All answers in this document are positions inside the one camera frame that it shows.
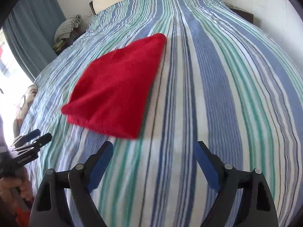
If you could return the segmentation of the person's left hand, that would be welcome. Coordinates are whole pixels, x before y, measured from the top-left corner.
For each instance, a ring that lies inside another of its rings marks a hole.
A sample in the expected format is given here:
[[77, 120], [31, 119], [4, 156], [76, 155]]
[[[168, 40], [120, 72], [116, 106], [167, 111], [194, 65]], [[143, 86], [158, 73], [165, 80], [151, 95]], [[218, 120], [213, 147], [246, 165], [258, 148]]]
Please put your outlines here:
[[22, 168], [21, 178], [3, 177], [1, 179], [1, 198], [8, 210], [12, 213], [14, 213], [19, 208], [19, 204], [10, 191], [10, 189], [14, 187], [19, 187], [20, 196], [22, 199], [25, 199], [29, 202], [33, 201], [34, 196], [32, 193], [32, 186], [26, 168]]

